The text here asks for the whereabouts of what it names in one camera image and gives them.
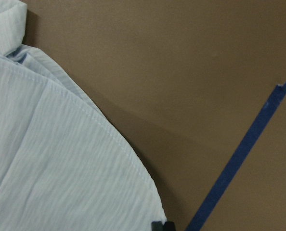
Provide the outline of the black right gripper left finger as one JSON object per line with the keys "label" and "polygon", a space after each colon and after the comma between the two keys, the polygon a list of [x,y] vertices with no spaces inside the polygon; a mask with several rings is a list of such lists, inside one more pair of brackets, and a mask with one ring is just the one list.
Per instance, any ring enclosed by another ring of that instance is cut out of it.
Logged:
{"label": "black right gripper left finger", "polygon": [[161,221],[153,221],[151,223],[152,231],[163,231],[163,223]]}

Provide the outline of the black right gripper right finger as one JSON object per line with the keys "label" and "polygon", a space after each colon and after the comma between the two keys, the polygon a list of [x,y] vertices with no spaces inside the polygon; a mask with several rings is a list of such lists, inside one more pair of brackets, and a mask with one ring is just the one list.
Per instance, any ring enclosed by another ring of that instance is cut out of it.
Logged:
{"label": "black right gripper right finger", "polygon": [[172,221],[166,221],[163,225],[163,231],[175,231],[175,224]]}

